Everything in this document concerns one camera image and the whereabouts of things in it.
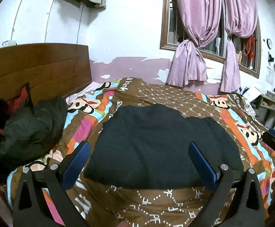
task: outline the window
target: window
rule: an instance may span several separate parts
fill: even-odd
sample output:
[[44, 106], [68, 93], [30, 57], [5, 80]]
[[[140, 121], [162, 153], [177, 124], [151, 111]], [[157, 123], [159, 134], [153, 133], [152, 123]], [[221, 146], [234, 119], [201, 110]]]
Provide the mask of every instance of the window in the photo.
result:
[[[204, 58], [220, 63], [225, 62], [227, 47], [227, 33], [225, 31], [224, 17], [225, 9], [223, 4], [217, 37], [205, 48], [200, 48]], [[257, 78], [259, 76], [261, 62], [260, 54], [258, 54], [258, 52], [261, 52], [260, 35], [261, 33], [259, 31], [258, 24], [254, 33], [254, 37], [256, 38], [255, 62], [252, 66], [249, 65], [247, 57], [244, 54], [244, 39], [235, 35], [231, 38], [234, 42], [237, 53], [239, 54], [240, 51], [242, 51], [242, 63], [239, 65], [240, 70]], [[178, 45], [187, 38], [188, 35], [184, 30], [182, 20], [180, 18], [177, 0], [164, 0], [160, 48], [175, 51]]]

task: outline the silver screw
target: silver screw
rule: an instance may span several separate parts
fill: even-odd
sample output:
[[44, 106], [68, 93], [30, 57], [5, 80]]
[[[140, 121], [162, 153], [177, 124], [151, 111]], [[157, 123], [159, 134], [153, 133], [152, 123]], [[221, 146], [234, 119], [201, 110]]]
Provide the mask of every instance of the silver screw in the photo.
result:
[[23, 172], [24, 172], [24, 173], [29, 172], [29, 167], [24, 167], [24, 168], [23, 168]]
[[56, 168], [58, 168], [58, 164], [52, 164], [52, 165], [50, 166], [50, 169], [51, 169], [51, 170], [55, 170]]
[[255, 174], [255, 170], [254, 169], [252, 169], [252, 168], [249, 168], [249, 170], [248, 170], [251, 174]]
[[229, 169], [228, 165], [226, 165], [226, 164], [221, 164], [220, 167], [221, 167], [221, 169], [224, 170], [224, 171], [226, 171], [226, 170]]

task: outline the tied curtain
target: tied curtain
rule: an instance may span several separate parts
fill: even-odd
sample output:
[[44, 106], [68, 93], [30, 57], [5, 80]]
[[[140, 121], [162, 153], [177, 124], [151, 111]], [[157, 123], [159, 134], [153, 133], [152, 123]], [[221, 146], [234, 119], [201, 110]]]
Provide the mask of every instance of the tied curtain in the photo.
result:
[[183, 87], [189, 80], [206, 81], [206, 64], [199, 48], [213, 41], [218, 32], [222, 0], [177, 0], [189, 38], [176, 49], [167, 83]]
[[232, 34], [242, 38], [250, 37], [258, 22], [258, 9], [256, 0], [225, 0], [225, 8], [228, 40], [220, 90], [233, 92], [241, 86], [241, 79], [235, 47], [229, 37]]

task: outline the wooden window frame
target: wooden window frame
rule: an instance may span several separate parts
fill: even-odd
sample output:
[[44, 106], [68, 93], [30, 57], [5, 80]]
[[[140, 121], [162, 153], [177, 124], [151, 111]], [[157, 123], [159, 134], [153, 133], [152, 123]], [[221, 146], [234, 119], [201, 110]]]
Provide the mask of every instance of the wooden window frame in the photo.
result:
[[[161, 42], [160, 42], [160, 49], [162, 50], [170, 50], [170, 51], [175, 51], [178, 47], [177, 44], [171, 44], [168, 43], [168, 31], [169, 31], [169, 23], [170, 23], [170, 0], [163, 0], [163, 15], [162, 15], [162, 30], [161, 30]], [[259, 78], [260, 75], [260, 68], [261, 68], [261, 30], [260, 30], [260, 24], [258, 22], [257, 25], [257, 35], [258, 35], [258, 43], [256, 44], [256, 49], [255, 52], [257, 52], [256, 54], [256, 64], [258, 65], [257, 67], [257, 72], [254, 72], [252, 70], [250, 70], [247, 67], [244, 67], [242, 65], [239, 65], [239, 69], [240, 71], [243, 71], [247, 74], [250, 74], [256, 78]], [[226, 58], [226, 46], [227, 46], [227, 33], [224, 33], [224, 45], [222, 47], [224, 47], [224, 51], [223, 51], [223, 56], [218, 56], [215, 54], [211, 54], [209, 52], [206, 51], [201, 51], [201, 54], [204, 58], [209, 59], [209, 60], [213, 60], [219, 63], [224, 64], [225, 62], [225, 58]]]

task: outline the desk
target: desk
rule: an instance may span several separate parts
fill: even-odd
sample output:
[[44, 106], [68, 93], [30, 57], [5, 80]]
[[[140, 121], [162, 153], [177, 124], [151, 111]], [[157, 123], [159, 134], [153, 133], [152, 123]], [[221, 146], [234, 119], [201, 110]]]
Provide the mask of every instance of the desk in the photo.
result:
[[[264, 95], [264, 94], [261, 94], [257, 99], [255, 99], [254, 104], [256, 105], [256, 109], [261, 107], [261, 108], [265, 108], [267, 110], [265, 118], [264, 118], [264, 122], [263, 122], [263, 124], [265, 125], [270, 114], [272, 112], [275, 113], [275, 100]], [[272, 124], [272, 128], [274, 128], [274, 126], [275, 126], [275, 118], [274, 118], [274, 121]]]

